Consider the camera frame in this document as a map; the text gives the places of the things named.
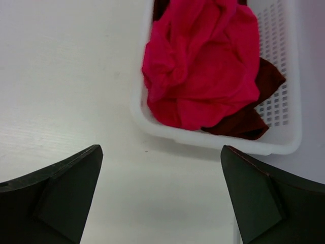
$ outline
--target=crumpled cloth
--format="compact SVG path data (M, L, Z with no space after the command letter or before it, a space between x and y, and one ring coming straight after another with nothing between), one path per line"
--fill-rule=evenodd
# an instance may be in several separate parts
M199 130L256 101L257 19L237 0L171 0L153 23L142 72L162 124Z
M285 82L285 77L270 62L261 58L259 71L255 80L260 91L259 99L238 112L225 117L212 128L202 128L214 135L239 137L257 140L269 129L260 115L254 109L268 99Z

